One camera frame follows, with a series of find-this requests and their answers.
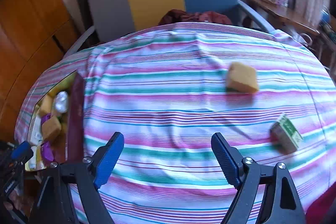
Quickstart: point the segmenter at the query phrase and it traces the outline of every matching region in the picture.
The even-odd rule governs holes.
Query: table
[[[335,71],[336,71],[336,44],[331,41],[331,39],[321,31],[319,36],[319,42],[322,43],[322,46],[320,46],[320,51],[318,55],[318,59],[321,60],[322,51],[323,51],[323,45],[326,45],[327,48],[332,52],[331,58],[330,58],[330,65],[329,67],[324,66],[324,68],[329,71],[329,75],[331,78],[334,79],[335,77]]]
[[[226,90],[232,61],[257,70],[259,92]],[[336,88],[315,56],[280,30],[181,22],[77,52],[32,86],[17,140],[26,139],[36,102],[74,70],[86,80],[87,155],[115,131],[125,138],[100,188],[115,223],[220,223],[236,190],[211,150],[215,132],[260,164],[284,162],[305,210],[336,181]],[[284,153],[269,134],[282,112],[304,138],[296,153]],[[71,194],[86,223],[75,186]],[[260,187],[251,224],[262,198]]]
[[[282,23],[290,24],[294,27],[297,27],[304,32],[308,32],[314,36],[320,34],[316,27],[312,26],[305,18],[301,15],[289,9],[288,7],[282,7],[270,2],[262,0],[247,0],[248,4],[253,8],[260,7],[268,14],[272,15],[275,19]]]

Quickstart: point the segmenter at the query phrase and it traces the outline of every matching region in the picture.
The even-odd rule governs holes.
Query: yellow sponge
[[[51,112],[51,108],[53,107],[53,101],[54,99],[47,94],[43,97],[42,103],[39,109],[39,113],[38,113],[41,118],[44,115]]]
[[[42,135],[45,142],[53,142],[59,135],[62,127],[56,116],[52,116],[49,120],[45,121],[42,125]]]
[[[259,86],[255,69],[240,62],[232,62],[226,77],[226,87],[246,93],[257,92]]]

